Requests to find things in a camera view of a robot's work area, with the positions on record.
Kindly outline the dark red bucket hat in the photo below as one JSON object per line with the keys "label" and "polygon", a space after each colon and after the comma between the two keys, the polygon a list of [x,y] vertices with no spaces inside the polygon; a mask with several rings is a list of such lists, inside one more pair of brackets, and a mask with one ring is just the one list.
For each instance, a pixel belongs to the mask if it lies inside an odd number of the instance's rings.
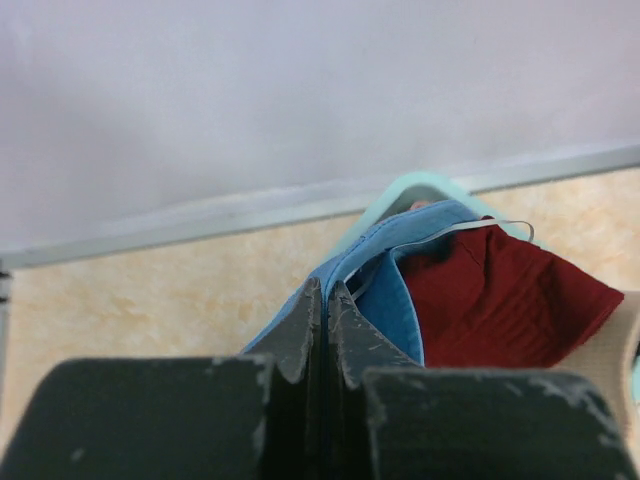
{"label": "dark red bucket hat", "polygon": [[498,226],[457,232],[400,271],[429,367],[547,368],[584,344],[624,295]]}

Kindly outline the light teal plastic bin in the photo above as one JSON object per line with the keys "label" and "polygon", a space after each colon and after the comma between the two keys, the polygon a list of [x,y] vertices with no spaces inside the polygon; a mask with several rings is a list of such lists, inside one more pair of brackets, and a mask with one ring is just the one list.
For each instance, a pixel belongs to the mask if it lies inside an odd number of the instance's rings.
{"label": "light teal plastic bin", "polygon": [[[535,236],[533,228],[524,232],[517,226],[519,223],[517,220],[511,219],[507,214],[471,195],[453,181],[436,174],[412,173],[395,180],[374,200],[356,223],[347,230],[337,245],[329,251],[321,264],[343,252],[376,223],[393,215],[404,213],[414,202],[422,200],[428,201],[430,204],[456,200],[473,211],[477,217],[491,216],[506,234],[514,238],[525,241]],[[636,365],[636,358],[632,366],[632,399],[637,406],[639,404],[639,367]]]}

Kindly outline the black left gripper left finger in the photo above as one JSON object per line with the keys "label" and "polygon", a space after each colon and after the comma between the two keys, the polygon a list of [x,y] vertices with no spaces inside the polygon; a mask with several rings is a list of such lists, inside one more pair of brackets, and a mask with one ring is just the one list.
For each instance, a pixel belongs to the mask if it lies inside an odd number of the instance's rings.
{"label": "black left gripper left finger", "polygon": [[80,358],[40,382],[5,479],[302,479],[313,470],[308,365],[317,281],[245,353]]}

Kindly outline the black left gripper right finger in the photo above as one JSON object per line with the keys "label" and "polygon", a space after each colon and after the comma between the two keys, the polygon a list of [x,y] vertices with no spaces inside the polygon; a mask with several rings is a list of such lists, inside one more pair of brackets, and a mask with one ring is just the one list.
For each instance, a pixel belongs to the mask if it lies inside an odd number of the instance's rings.
{"label": "black left gripper right finger", "polygon": [[603,395],[564,371],[426,368],[337,284],[328,335],[341,479],[635,479]]}

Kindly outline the blue bucket hat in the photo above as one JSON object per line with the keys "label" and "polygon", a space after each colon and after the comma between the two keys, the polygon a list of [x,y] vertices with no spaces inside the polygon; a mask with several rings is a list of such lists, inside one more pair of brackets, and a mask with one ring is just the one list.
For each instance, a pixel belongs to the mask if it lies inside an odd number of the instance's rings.
{"label": "blue bucket hat", "polygon": [[473,211],[456,200],[393,215],[370,227],[309,276],[320,280],[324,308],[328,307],[335,283],[361,278],[368,286],[356,299],[360,313],[399,350],[422,365],[424,349],[417,314],[398,261],[410,251],[410,244],[420,243],[427,250],[437,250],[447,243],[443,230],[477,219]]}

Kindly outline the pink bucket hat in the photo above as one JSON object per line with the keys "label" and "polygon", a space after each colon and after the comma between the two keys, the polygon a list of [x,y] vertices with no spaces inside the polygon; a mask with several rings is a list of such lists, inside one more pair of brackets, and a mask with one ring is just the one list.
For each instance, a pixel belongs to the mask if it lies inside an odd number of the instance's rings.
{"label": "pink bucket hat", "polygon": [[424,200],[416,201],[410,206],[409,210],[416,210],[416,209],[424,208],[425,206],[427,206],[429,204],[430,204],[430,202],[424,201]]}

